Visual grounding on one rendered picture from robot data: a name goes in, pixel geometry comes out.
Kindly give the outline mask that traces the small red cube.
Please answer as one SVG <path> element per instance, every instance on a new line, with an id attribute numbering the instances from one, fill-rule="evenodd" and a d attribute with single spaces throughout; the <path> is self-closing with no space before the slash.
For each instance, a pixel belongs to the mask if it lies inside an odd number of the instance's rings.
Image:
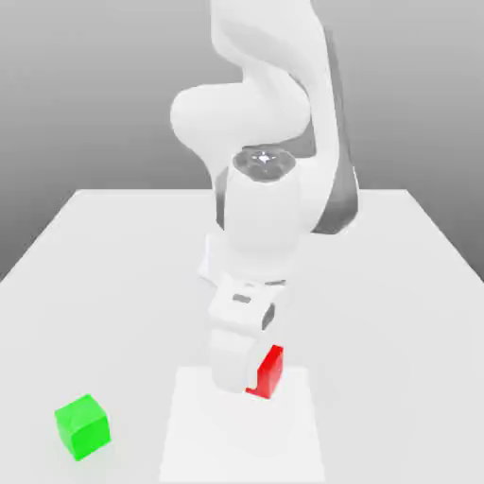
<path id="1" fill-rule="evenodd" d="M 270 399 L 280 381 L 284 367 L 284 348 L 273 345 L 257 370 L 257 385 L 246 388 L 248 394 Z"/>

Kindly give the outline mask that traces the small green cube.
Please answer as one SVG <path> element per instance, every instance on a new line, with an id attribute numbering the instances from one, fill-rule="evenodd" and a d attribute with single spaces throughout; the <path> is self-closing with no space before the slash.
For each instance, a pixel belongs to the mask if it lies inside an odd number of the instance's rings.
<path id="1" fill-rule="evenodd" d="M 112 440 L 107 413 L 89 393 L 56 409 L 54 417 L 60 440 L 75 461 Z"/>

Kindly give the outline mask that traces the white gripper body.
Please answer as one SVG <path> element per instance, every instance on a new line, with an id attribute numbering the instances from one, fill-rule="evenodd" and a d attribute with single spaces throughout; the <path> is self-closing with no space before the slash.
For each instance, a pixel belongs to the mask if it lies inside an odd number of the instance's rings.
<path id="1" fill-rule="evenodd" d="M 266 343 L 232 331 L 212 329 L 209 359 L 215 384 L 241 393 L 257 387 L 257 371 L 266 354 Z"/>

